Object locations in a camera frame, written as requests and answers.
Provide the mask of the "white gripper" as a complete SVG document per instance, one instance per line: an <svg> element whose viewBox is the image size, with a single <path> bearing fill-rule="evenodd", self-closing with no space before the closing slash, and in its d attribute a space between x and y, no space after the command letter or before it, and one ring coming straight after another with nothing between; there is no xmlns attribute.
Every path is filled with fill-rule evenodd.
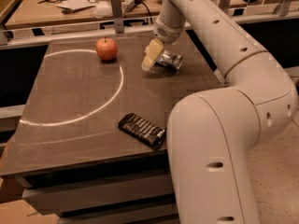
<svg viewBox="0 0 299 224"><path fill-rule="evenodd" d="M185 25L184 18L167 18L159 16L154 24L153 33L157 38L150 41L145 49L145 57L141 64L144 71L149 71L164 51L164 43L172 44L178 40Z"/></svg>

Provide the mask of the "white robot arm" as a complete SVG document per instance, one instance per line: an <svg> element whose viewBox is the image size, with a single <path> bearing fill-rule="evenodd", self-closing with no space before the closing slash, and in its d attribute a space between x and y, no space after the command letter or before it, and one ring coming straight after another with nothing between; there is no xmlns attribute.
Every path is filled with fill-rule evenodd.
<svg viewBox="0 0 299 224"><path fill-rule="evenodd" d="M143 70L151 69L186 24L226 85L183 98L168 119L180 224L260 224L246 154L292 121L296 88L275 58L210 0L163 0Z"/></svg>

